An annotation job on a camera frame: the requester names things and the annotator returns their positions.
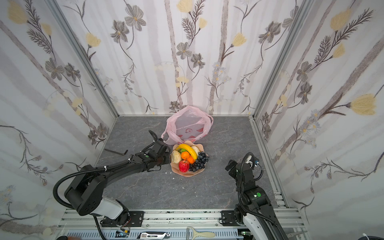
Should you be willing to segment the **cream fake garlic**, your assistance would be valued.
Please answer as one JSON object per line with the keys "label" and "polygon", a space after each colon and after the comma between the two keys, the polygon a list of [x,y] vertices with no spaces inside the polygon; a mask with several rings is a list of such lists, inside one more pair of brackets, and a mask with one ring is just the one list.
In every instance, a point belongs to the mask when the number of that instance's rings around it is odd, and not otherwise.
{"label": "cream fake garlic", "polygon": [[173,164],[179,164],[179,162],[182,160],[181,153],[177,150],[172,151],[171,153],[171,163]]}

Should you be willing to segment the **small orange fake fruit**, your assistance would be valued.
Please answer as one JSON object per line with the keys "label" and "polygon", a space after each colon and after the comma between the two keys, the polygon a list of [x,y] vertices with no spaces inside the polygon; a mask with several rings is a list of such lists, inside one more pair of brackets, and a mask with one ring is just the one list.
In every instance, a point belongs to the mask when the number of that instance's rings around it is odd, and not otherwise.
{"label": "small orange fake fruit", "polygon": [[191,157],[190,153],[188,151],[182,152],[181,153],[181,158],[182,160],[187,160]]}

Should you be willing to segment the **red fake strawberry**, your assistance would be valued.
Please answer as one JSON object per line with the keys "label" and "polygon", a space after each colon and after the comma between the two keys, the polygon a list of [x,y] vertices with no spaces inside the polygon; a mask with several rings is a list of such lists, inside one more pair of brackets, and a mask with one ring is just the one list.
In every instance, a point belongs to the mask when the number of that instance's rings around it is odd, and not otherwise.
{"label": "red fake strawberry", "polygon": [[190,168],[190,163],[188,160],[181,160],[179,162],[179,171],[181,173],[186,173],[189,171],[189,168]]}

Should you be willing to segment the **yellow fake banana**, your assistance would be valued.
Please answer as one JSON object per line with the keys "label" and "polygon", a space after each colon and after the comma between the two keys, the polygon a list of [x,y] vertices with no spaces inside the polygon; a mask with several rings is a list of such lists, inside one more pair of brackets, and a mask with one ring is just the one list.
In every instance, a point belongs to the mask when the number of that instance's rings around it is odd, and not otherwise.
{"label": "yellow fake banana", "polygon": [[191,146],[187,144],[181,144],[181,145],[178,145],[176,150],[180,150],[180,149],[186,150],[194,160],[198,158],[198,154],[195,152],[195,150]]}

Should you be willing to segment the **pink plastic bag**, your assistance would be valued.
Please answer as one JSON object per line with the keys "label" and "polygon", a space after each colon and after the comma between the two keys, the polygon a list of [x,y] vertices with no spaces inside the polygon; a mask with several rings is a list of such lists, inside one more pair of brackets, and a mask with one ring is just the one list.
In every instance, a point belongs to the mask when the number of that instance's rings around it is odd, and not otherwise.
{"label": "pink plastic bag", "polygon": [[186,106],[167,119],[161,137],[168,145],[194,143],[205,137],[214,124],[214,118],[197,107]]}

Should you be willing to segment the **dark fake grape bunch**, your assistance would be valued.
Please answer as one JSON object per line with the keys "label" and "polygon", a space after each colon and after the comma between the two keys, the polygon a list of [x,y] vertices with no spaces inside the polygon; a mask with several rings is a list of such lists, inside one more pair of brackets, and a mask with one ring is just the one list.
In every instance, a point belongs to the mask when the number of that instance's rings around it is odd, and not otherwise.
{"label": "dark fake grape bunch", "polygon": [[189,172],[197,172],[198,170],[204,169],[209,159],[210,157],[205,152],[199,152],[197,160],[193,164],[190,164]]}

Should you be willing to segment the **orange fake tangerine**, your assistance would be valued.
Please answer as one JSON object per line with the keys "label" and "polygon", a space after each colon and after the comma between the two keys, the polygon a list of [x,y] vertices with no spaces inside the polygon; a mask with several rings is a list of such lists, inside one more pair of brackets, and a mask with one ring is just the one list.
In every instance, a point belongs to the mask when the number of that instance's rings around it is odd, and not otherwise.
{"label": "orange fake tangerine", "polygon": [[189,157],[187,161],[191,164],[193,164],[196,160],[193,157]]}

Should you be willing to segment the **cream fake pear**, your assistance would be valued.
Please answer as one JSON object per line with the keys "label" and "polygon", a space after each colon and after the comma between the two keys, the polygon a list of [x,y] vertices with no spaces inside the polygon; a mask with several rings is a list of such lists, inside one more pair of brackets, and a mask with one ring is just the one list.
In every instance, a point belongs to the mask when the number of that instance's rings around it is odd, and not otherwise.
{"label": "cream fake pear", "polygon": [[195,153],[198,155],[200,153],[200,150],[196,146],[191,146],[191,148],[195,151]]}

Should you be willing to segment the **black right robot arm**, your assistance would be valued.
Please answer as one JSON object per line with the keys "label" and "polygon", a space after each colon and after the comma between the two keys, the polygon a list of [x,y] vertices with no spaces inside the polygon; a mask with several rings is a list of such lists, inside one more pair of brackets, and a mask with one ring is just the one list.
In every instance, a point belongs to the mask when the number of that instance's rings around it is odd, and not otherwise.
{"label": "black right robot arm", "polygon": [[230,160],[226,166],[226,171],[236,182],[239,201],[234,210],[236,222],[247,227],[256,240],[287,240],[271,200],[256,184],[262,177],[254,177],[258,164],[259,159],[247,153],[241,162]]}

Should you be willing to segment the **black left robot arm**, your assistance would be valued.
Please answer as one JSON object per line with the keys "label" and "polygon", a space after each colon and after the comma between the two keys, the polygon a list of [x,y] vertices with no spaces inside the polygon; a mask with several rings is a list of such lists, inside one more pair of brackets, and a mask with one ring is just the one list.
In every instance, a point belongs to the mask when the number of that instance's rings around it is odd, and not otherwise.
{"label": "black left robot arm", "polygon": [[158,139],[128,160],[103,167],[84,166],[81,171],[58,180],[53,196],[60,205],[76,210],[80,216],[95,215],[107,186],[130,175],[152,172],[154,167],[169,164],[170,153],[170,147]]}

